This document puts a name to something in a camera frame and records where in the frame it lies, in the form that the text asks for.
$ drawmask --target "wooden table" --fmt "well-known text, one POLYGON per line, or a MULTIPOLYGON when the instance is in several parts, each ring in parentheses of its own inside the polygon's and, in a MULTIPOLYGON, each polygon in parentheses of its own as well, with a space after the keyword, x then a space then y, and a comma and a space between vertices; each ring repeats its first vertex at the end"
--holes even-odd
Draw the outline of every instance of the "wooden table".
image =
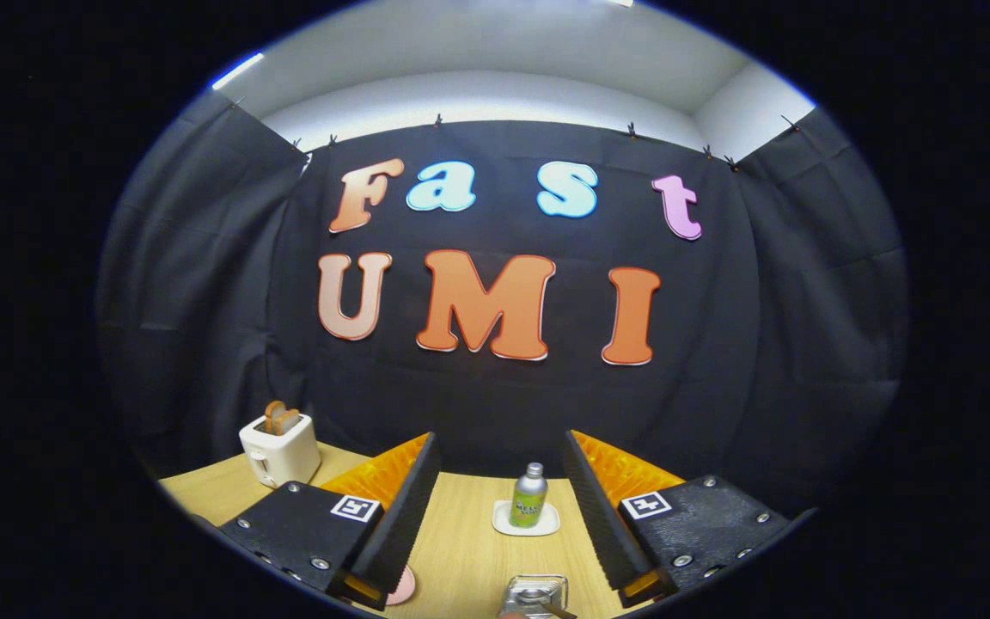
MULTIPOLYGON (((311 485, 345 473, 369 458, 319 443, 322 463, 311 485)), ((562 573, 569 580, 567 610, 581 619, 619 616, 617 592, 610 591, 590 545, 578 503, 567 479, 549 479, 547 502, 560 512, 560 530, 550 536, 504 536, 492 528, 496 500, 508 500, 514 479, 441 473, 430 496, 407 564, 415 573, 415 595, 374 615, 429 619, 430 616, 494 618, 503 591, 519 573, 562 573)), ((272 490, 255 479, 247 456, 239 455, 182 475, 162 479, 162 488, 191 513, 212 524, 228 522, 272 490)))

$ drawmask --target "bottle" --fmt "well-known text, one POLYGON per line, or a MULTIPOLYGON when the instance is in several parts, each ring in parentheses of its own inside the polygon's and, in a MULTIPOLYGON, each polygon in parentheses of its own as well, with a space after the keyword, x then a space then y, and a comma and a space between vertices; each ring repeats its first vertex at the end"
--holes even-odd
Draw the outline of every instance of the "bottle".
POLYGON ((549 482, 541 477, 545 467, 541 463, 529 463, 526 475, 518 478, 514 485, 514 498, 510 502, 510 525, 529 529, 541 518, 541 508, 545 506, 545 496, 549 493, 549 482))

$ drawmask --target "white wall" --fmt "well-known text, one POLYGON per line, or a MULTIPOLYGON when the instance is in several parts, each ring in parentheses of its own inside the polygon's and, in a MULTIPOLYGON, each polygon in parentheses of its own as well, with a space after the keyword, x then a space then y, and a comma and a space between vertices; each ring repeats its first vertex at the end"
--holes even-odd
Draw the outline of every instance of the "white wall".
POLYGON ((625 131, 742 160, 813 109, 789 83, 751 63, 693 118, 648 99, 592 83, 502 71, 447 71, 362 83, 296 103, 262 119, 300 149, 371 133, 469 120, 537 120, 625 131))
POLYGON ((695 111, 715 156, 739 161, 812 111, 808 97, 758 63, 750 63, 695 111))
POLYGON ((368 136, 404 126, 469 120, 538 120, 602 126, 700 148, 702 134, 690 117, 619 90, 570 79, 502 73, 448 71, 362 83, 297 103, 262 119, 300 149, 368 136))

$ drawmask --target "light blue letter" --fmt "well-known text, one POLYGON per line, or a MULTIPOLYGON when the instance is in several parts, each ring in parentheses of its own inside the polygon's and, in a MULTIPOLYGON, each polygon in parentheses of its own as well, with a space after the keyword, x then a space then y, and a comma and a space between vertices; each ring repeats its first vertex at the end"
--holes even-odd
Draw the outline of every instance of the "light blue letter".
POLYGON ((537 193, 537 206, 546 215, 586 217, 598 204, 591 188, 598 184, 598 175, 590 165, 552 161, 538 169, 537 180, 547 189, 537 193))
POLYGON ((419 183, 407 192, 407 206, 415 211, 433 211, 441 207, 445 211, 464 211, 476 201, 472 193, 472 179, 476 171, 463 161, 443 161, 427 166, 419 172, 419 183), (441 179, 435 176, 444 174, 441 179))

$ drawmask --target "black border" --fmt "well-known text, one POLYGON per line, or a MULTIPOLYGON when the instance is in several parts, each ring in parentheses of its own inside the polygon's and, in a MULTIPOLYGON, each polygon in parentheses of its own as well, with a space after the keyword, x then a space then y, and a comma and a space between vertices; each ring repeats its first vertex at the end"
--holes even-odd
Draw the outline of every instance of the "black border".
MULTIPOLYGON (((675 8, 782 70, 867 154, 908 251, 904 387, 840 505, 679 611, 990 616, 990 3, 836 5, 675 8)), ((90 322, 135 163, 311 11, 0 5, 0 611, 329 616, 155 490, 103 419, 90 322)))

